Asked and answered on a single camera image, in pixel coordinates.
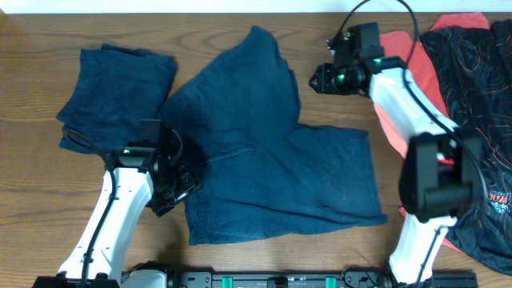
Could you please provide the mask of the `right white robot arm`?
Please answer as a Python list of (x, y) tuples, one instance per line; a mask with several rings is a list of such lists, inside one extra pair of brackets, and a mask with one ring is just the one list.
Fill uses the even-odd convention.
[(309, 80), (319, 94), (362, 93), (382, 108), (406, 142), (398, 184), (404, 223), (379, 287), (476, 287), (473, 273), (434, 272), (449, 229), (486, 196), (472, 134), (441, 114), (399, 57), (324, 63)]

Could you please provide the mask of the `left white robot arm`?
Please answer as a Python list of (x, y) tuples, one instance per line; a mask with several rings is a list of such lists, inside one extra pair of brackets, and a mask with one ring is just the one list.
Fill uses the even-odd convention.
[(102, 191), (87, 226), (55, 276), (39, 276), (36, 287), (176, 287), (172, 271), (148, 261), (124, 272), (138, 220), (147, 207), (159, 217), (202, 184), (179, 151), (149, 145), (113, 151)]

